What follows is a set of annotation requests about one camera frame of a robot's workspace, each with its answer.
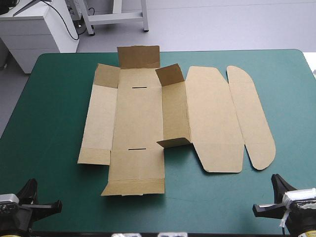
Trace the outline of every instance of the cardboard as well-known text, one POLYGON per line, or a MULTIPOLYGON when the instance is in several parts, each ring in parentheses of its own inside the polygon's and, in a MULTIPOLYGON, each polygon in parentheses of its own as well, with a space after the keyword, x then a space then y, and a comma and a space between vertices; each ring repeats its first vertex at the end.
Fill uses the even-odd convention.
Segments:
POLYGON ((241 172, 244 145, 254 168, 271 164, 275 143, 245 71, 229 66, 229 84, 211 67, 190 67, 185 82, 178 65, 156 72, 161 84, 167 85, 162 88, 167 98, 162 99, 164 140, 158 144, 168 148, 192 142, 207 172, 241 172))
POLYGON ((207 172, 257 169, 275 145, 250 76, 228 67, 158 68, 158 46, 119 47, 121 68, 97 66, 78 163, 110 165, 101 195, 164 193, 163 149, 192 143, 207 172))
POLYGON ((119 47, 118 56, 122 68, 96 69, 78 163, 110 165, 103 196, 163 194, 159 47, 119 47))
MULTIPOLYGON (((157 69, 160 82, 172 81, 168 77, 174 76, 174 72, 178 72, 178 69, 180 69, 179 65, 157 69)), ((175 139, 178 135, 178 137, 186 137, 187 143, 191 140, 205 171, 240 172, 244 142, 228 83, 216 68, 208 67, 190 67, 186 81, 183 82, 183 77, 182 80, 175 80, 177 81, 181 82, 171 85, 174 88, 170 88, 172 92, 169 94, 179 98, 181 96, 178 95, 177 90, 181 88, 182 92, 186 93, 187 99, 183 96, 182 102, 185 105, 177 105, 178 108, 185 108, 181 110, 182 113, 175 110, 175 113, 170 112, 170 116, 173 116, 174 123, 186 121, 180 124, 186 125, 188 135, 182 136, 175 133, 172 138, 175 139)), ((168 120, 171 119, 163 117, 164 126, 165 121, 168 120)), ((170 131, 164 129, 165 139, 169 138, 166 136, 169 133, 170 131)), ((158 143, 165 148, 174 146, 174 144, 166 144, 167 142, 159 141, 158 143)))
POLYGON ((258 170, 265 169, 275 158, 276 146, 256 87, 250 75, 243 69, 229 66, 227 75, 251 163, 258 170))

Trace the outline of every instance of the drawer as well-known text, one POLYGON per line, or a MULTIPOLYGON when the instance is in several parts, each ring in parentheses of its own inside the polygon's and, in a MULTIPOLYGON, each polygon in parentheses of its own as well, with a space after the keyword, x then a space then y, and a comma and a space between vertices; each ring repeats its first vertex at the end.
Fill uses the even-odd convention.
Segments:
POLYGON ((1 36, 8 49, 57 48, 52 35, 1 36))
POLYGON ((59 53, 56 49, 12 49, 11 54, 24 73, 31 73, 38 57, 44 53, 59 53))
POLYGON ((44 19, 0 21, 0 36, 50 35, 44 19))

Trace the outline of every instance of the white cabinet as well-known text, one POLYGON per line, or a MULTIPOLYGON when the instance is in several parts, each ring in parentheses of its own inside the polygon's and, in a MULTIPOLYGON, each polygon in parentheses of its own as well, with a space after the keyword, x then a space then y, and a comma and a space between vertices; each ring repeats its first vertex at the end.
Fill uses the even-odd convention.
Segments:
MULTIPOLYGON (((30 1, 20 0, 15 8, 0 15, 0 38, 25 73, 31 73, 41 54, 74 53, 79 42, 70 37, 60 16, 44 2, 13 17, 30 1)), ((65 1, 53 0, 49 3, 63 16, 70 33, 77 38, 65 1)))

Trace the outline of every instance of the unfolded cardboard box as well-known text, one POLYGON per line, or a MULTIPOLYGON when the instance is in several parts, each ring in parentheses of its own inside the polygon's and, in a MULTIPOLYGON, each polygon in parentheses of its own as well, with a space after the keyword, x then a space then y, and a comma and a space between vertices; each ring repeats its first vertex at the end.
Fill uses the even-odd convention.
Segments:
POLYGON ((158 46, 119 47, 118 56, 120 68, 97 66, 78 159, 110 165, 102 195, 163 194, 168 147, 193 143, 207 172, 240 172, 244 145, 255 168, 272 162, 246 72, 228 67, 228 84, 216 68, 190 67, 185 81, 177 64, 159 69, 158 46))

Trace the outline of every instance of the cardboard flap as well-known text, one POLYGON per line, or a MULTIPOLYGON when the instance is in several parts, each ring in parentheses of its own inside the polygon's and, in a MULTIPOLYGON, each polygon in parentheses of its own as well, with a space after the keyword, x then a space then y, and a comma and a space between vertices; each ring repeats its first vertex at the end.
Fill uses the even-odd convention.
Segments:
POLYGON ((78 164, 110 164, 111 151, 106 149, 81 147, 78 164))
POLYGON ((78 163, 110 164, 118 90, 93 85, 78 163))
POLYGON ((112 151, 109 181, 164 178, 163 149, 112 151))
POLYGON ((109 181, 101 196, 164 194, 164 179, 109 181))
POLYGON ((244 144, 193 143, 206 172, 239 173, 244 144))
POLYGON ((184 81, 181 69, 178 64, 156 69, 156 73, 162 86, 184 81))
POLYGON ((243 138, 228 83, 216 68, 190 67, 191 139, 207 172, 240 172, 243 138))
POLYGON ((185 137, 158 141, 157 143, 161 145, 163 148, 179 147, 179 146, 191 144, 191 142, 185 137))
POLYGON ((191 141, 184 82, 170 84, 162 88, 162 118, 164 140, 185 138, 191 141))
POLYGON ((164 193, 163 149, 112 151, 108 195, 164 193))
POLYGON ((93 84, 117 88, 119 84, 120 68, 105 64, 98 64, 94 74, 93 84))
POLYGON ((229 66, 227 75, 251 163, 262 170, 274 160, 276 146, 256 87, 250 75, 241 68, 229 66))
POLYGON ((127 68, 160 68, 159 46, 118 47, 119 65, 127 68))

